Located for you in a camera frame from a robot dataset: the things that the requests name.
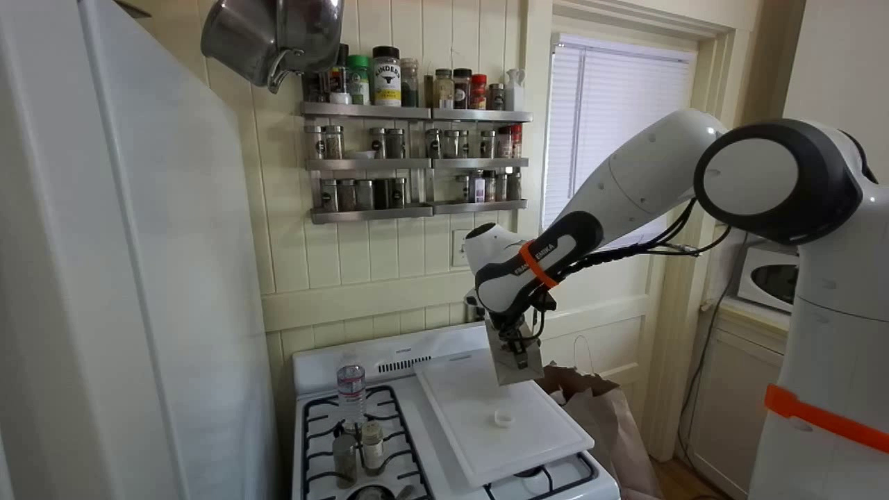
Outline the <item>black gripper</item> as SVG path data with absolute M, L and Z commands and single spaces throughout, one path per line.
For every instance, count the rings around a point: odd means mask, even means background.
M 545 332 L 545 318 L 556 311 L 546 289 L 480 289 L 480 308 L 487 311 L 487 332 L 492 344 L 512 358 L 527 358 Z

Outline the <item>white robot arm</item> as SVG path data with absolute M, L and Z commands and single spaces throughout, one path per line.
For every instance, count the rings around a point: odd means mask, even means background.
M 468 232 L 474 297 L 512 364 L 527 364 L 521 318 L 546 311 L 556 283 L 630 256 L 624 236 L 684 201 L 798 254 L 746 500 L 889 500 L 889 192 L 838 129 L 671 112 L 595 168 L 538 236 Z

